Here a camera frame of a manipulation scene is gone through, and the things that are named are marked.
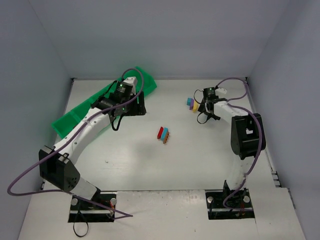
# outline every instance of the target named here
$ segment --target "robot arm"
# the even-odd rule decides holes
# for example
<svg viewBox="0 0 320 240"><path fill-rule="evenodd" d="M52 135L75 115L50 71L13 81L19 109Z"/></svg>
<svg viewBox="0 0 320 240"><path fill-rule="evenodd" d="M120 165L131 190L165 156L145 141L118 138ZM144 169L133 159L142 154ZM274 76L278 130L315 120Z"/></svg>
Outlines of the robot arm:
<svg viewBox="0 0 320 240"><path fill-rule="evenodd" d="M258 128L253 118L244 110L228 105L227 99L219 98L218 94L225 94L223 88L209 87L203 89L203 100L199 112L207 115L207 118L215 120L223 119L231 125L230 144L234 153L234 161L231 172L227 177L224 189L232 191L237 189L245 179L257 154L259 144ZM263 131L263 123L260 114L253 114L262 129L262 147L266 148L266 139Z"/></svg>
<svg viewBox="0 0 320 240"><path fill-rule="evenodd" d="M40 176L64 192L88 200L98 201L100 189L84 180L76 169L75 164L82 151L102 129L109 124L112 124L112 128L114 128L113 122L117 117L120 117L120 121L123 116L146 114L144 94L142 92L139 95L138 101L136 100L126 106L107 111L98 115L91 121L88 121L88 119L101 110L122 104L132 99L136 94L136 85L136 77L128 77L124 81L117 82L115 92L110 93L108 98L103 95L99 97L99 99L91 105L91 108L81 122L75 126L64 139L56 143L53 146L53 149L44 146L39 151L40 160L52 153L54 149L59 149L65 145L79 128L81 128L83 123L87 123L84 129L64 149L40 164Z"/></svg>

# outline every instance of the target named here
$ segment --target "purple block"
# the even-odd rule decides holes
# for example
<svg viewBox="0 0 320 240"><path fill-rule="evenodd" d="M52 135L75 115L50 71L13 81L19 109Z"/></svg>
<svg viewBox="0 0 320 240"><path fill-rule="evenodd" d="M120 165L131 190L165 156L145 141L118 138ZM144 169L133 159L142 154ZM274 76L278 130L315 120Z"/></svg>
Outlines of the purple block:
<svg viewBox="0 0 320 240"><path fill-rule="evenodd" d="M189 109L192 110L194 108L194 100L191 98Z"/></svg>

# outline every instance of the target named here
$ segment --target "green tray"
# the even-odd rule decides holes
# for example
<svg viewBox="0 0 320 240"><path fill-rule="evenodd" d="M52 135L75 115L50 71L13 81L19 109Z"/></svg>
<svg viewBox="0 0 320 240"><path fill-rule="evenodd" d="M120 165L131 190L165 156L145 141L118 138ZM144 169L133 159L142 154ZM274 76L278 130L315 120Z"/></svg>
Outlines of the green tray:
<svg viewBox="0 0 320 240"><path fill-rule="evenodd" d="M144 78L143 92L144 92L144 96L147 96L153 90L156 89L156 87L157 87L156 82L151 75L149 75L147 72L142 70L140 67L136 66L135 68L140 70L140 72L143 75L143 78ZM130 70L124 75L125 79L128 77L136 77L138 79L136 90L139 91L141 88L141 83L142 83L140 74L137 71ZM101 96L108 89L108 87L110 85L111 85L111 83L108 86L106 86L105 88L98 91L96 94L92 95L90 98L88 98L87 100L85 100L81 104L79 104L78 106L76 106L71 111L67 112L61 118L59 118L58 120L53 122L51 124L51 126L56 131L56 133L61 138L64 138L65 136L67 136L71 132L71 130L78 123L80 123L80 121L85 117L85 115L88 113L88 111L91 107L91 104L93 104L98 99L98 97ZM110 89L110 92L113 93L115 91L115 89L116 89L116 84L114 84L112 86L112 88Z"/></svg>

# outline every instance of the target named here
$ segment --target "red block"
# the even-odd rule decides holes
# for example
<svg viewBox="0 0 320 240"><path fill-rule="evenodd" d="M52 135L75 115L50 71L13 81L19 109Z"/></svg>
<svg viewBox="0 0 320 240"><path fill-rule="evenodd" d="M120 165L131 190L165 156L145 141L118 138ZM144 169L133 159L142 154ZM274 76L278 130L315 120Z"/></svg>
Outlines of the red block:
<svg viewBox="0 0 320 240"><path fill-rule="evenodd" d="M161 135L162 135L162 132L164 131L164 128L163 127L160 127L160 130L158 132L158 136L157 138L160 139L161 138Z"/></svg>

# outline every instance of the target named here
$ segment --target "blue block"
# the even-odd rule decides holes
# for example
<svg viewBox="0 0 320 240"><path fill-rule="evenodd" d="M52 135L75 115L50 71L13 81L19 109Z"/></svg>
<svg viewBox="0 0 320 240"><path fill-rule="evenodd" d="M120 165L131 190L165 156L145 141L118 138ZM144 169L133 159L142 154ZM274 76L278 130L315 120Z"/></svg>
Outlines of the blue block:
<svg viewBox="0 0 320 240"><path fill-rule="evenodd" d="M163 132L162 132L162 134L161 134L161 141L163 141L163 140L165 140L165 136L166 136L166 134L167 134L167 132L168 132L168 128L164 128L163 129Z"/></svg>
<svg viewBox="0 0 320 240"><path fill-rule="evenodd" d="M187 101L186 101L186 104L187 104L188 106L190 106L191 100L193 100L193 99L192 99L191 97L188 97L188 99L187 99Z"/></svg>

